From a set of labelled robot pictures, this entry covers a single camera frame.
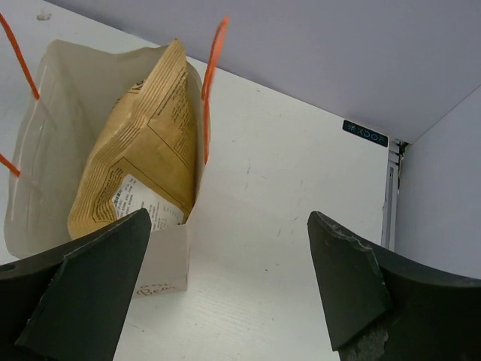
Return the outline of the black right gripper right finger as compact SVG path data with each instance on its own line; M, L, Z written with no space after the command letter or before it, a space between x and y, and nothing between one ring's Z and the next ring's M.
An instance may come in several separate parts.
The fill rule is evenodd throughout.
M478 360L480 282L396 254L314 211L307 231L342 360Z

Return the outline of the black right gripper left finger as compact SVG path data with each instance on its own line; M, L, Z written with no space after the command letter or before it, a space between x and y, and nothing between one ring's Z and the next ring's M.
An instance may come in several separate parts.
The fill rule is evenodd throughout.
M140 209L1 266L3 360L112 360L150 237Z

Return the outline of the tan chips bag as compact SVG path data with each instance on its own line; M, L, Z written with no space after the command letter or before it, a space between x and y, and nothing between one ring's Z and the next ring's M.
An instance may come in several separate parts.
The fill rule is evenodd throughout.
M200 90L178 40L119 98L93 147L68 216L79 238L144 208L152 231L186 222L195 203Z

